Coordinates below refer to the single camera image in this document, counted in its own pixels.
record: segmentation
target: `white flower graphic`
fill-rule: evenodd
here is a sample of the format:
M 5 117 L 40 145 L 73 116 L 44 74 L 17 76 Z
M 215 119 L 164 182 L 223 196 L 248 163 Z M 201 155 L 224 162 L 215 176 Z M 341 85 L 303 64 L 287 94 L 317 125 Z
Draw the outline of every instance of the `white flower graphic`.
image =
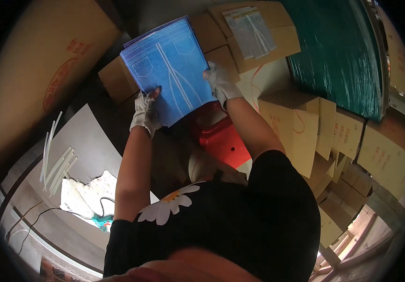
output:
M 198 190 L 199 186 L 192 184 L 172 192 L 160 201 L 142 209 L 138 222 L 142 222 L 145 219 L 150 222 L 156 220 L 157 225 L 164 225 L 170 217 L 170 211 L 173 214 L 177 214 L 179 212 L 179 205 L 189 207 L 192 204 L 192 200 L 184 194 Z

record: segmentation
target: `woman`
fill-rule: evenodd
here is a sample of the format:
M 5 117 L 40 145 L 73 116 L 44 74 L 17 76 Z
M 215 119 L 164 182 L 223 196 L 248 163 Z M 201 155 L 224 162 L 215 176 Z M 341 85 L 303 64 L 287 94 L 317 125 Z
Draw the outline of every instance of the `woman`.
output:
M 315 264 L 320 214 L 267 122 L 209 62 L 203 76 L 227 110 L 253 165 L 233 168 L 150 204 L 151 139 L 160 94 L 140 93 L 116 184 L 105 255 L 108 281 L 304 281 Z

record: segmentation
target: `blue folder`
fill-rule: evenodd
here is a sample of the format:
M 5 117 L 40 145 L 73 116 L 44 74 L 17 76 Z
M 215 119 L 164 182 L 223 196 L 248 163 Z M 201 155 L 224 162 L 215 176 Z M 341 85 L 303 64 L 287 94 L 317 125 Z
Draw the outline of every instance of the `blue folder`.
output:
M 164 126 L 215 101 L 202 77 L 208 65 L 187 17 L 159 26 L 124 47 L 121 57 L 138 87 L 145 93 L 162 87 L 155 109 Z

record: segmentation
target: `red plastic stool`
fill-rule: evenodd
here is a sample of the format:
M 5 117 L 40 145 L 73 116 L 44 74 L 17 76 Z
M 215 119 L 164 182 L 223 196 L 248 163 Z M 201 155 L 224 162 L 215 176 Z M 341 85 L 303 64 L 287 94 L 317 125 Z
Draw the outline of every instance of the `red plastic stool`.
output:
M 205 128 L 198 122 L 201 117 L 215 111 L 222 111 L 226 116 L 209 128 Z M 188 114 L 187 124 L 192 137 L 197 140 L 206 152 L 218 160 L 233 168 L 238 168 L 251 159 L 245 144 L 233 126 L 229 114 L 223 111 L 220 102 L 210 102 L 194 110 Z

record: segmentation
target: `hand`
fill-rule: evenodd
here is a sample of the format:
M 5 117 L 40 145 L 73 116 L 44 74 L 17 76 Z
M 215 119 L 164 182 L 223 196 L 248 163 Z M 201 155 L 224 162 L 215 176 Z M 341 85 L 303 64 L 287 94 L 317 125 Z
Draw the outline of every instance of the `hand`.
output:
M 229 80 L 226 72 L 214 62 L 209 61 L 209 69 L 203 71 L 202 76 L 209 81 L 212 94 L 221 103 L 223 110 L 227 110 L 226 101 L 228 99 L 243 97 L 240 89 Z
M 152 93 L 145 94 L 140 91 L 138 97 L 135 99 L 135 114 L 132 118 L 129 131 L 134 126 L 143 126 L 149 131 L 150 138 L 154 137 L 154 133 L 157 129 L 163 125 L 159 121 L 157 112 L 153 108 L 154 101 L 159 97 L 161 87 L 157 87 Z

